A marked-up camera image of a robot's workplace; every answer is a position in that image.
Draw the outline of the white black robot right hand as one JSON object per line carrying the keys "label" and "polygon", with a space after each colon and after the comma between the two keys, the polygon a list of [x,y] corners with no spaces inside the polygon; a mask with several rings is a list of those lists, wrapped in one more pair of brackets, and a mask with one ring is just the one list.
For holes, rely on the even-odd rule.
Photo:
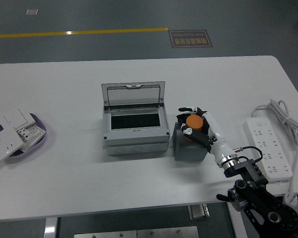
{"label": "white black robot right hand", "polygon": [[[179,108],[182,114],[177,116],[178,124],[184,136],[206,148],[206,150],[215,156],[216,164],[223,169],[230,168],[238,164],[236,152],[228,146],[226,138],[220,129],[220,126],[211,113],[203,111],[198,107]],[[191,115],[197,115],[206,123],[207,128],[202,131],[189,126],[186,119]]]}

